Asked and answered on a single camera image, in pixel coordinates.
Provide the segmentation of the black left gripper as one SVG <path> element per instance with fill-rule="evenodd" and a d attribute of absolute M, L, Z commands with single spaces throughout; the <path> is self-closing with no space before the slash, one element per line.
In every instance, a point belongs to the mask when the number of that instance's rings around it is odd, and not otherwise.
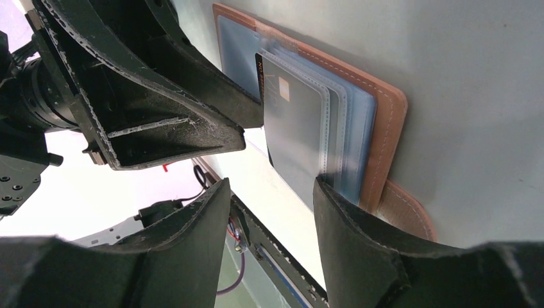
<path fill-rule="evenodd" d="M 163 34 L 146 1 L 34 1 L 31 40 L 1 33 L 1 214 L 13 215 L 64 158 L 46 134 L 84 134 L 114 170 L 240 151 L 244 130 L 153 67 Z"/>

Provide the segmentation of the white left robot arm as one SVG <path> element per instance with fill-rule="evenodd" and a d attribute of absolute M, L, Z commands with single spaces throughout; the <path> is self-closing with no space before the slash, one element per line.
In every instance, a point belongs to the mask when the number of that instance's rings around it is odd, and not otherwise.
<path fill-rule="evenodd" d="M 197 1 L 1 2 L 1 234 L 68 239 L 189 197 L 162 166 L 241 151 L 255 96 Z"/>

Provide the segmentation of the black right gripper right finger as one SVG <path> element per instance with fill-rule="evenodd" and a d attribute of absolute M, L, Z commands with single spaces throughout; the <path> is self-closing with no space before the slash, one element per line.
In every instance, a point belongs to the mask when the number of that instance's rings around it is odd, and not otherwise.
<path fill-rule="evenodd" d="M 435 243 L 360 209 L 321 178 L 313 188 L 331 307 L 542 307 L 543 243 Z"/>

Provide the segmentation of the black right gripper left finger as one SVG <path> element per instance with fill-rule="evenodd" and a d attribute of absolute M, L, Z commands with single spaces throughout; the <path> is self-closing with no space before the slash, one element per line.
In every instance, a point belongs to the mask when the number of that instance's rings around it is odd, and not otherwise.
<path fill-rule="evenodd" d="M 2 307 L 213 307 L 230 209 L 222 179 L 113 245 L 1 239 Z"/>

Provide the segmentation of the black credit card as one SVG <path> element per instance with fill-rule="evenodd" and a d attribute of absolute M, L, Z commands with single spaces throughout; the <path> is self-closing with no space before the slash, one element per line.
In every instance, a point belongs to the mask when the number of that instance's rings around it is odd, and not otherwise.
<path fill-rule="evenodd" d="M 309 208 L 313 187 L 327 167 L 330 94 L 326 86 L 286 60 L 261 50 L 264 131 L 275 171 Z"/>

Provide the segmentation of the tan leather card holder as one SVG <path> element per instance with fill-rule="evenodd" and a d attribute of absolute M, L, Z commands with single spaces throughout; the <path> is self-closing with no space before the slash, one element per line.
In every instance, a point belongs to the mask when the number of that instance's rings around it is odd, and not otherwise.
<path fill-rule="evenodd" d="M 261 50 L 286 60 L 327 87 L 327 182 L 349 202 L 380 214 L 396 228 L 435 241 L 420 203 L 388 179 L 407 114 L 405 95 L 392 85 L 216 3 L 212 7 L 223 72 L 263 106 Z"/>

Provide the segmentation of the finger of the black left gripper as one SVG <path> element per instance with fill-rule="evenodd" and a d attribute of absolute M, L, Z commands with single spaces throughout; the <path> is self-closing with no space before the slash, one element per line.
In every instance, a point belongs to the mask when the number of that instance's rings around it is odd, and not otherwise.
<path fill-rule="evenodd" d="M 264 124 L 256 97 L 208 61 L 190 42 L 174 16 L 170 1 L 146 1 L 163 34 L 148 40 L 153 67 L 174 84 L 243 128 Z"/>

